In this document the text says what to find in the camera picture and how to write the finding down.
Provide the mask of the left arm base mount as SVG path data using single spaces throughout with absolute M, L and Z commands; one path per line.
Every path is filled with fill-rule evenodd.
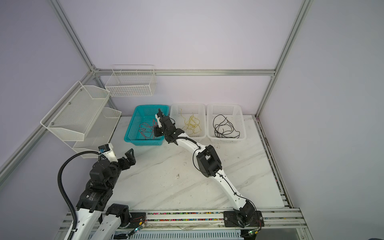
M 146 216 L 145 212 L 130 212 L 127 205 L 112 204 L 106 211 L 104 221 L 106 226 L 114 226 L 116 229 L 134 229 L 146 221 Z

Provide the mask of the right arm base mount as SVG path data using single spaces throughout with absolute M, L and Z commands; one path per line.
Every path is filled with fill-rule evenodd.
M 249 200 L 246 200 L 244 206 L 238 210 L 224 211 L 223 214 L 225 227 L 262 228 L 265 226 L 262 212 L 258 211 Z

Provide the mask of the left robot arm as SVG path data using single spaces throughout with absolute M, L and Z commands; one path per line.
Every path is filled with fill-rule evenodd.
M 79 201 L 73 205 L 68 197 L 62 177 L 65 167 L 70 161 L 86 154 L 98 157 L 90 171 L 90 180 L 81 194 Z M 108 145 L 99 147 L 98 151 L 83 151 L 71 156 L 60 167 L 58 187 L 62 197 L 70 209 L 73 221 L 68 230 L 66 240 L 109 240 L 118 228 L 130 226 L 132 216 L 127 205 L 112 204 L 107 206 L 113 195 L 113 189 L 122 171 L 136 164 L 134 150 L 130 149 L 125 156 L 117 159 Z

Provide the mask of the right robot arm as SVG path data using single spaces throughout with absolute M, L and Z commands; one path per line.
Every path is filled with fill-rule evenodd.
M 221 160 L 212 145 L 202 145 L 190 138 L 182 129 L 177 128 L 169 116 L 161 111 L 155 115 L 157 125 L 154 127 L 156 137 L 163 136 L 169 144 L 175 144 L 192 153 L 194 167 L 206 178 L 214 179 L 234 207 L 235 216 L 243 225 L 259 219 L 253 202 L 243 197 L 228 179 Z

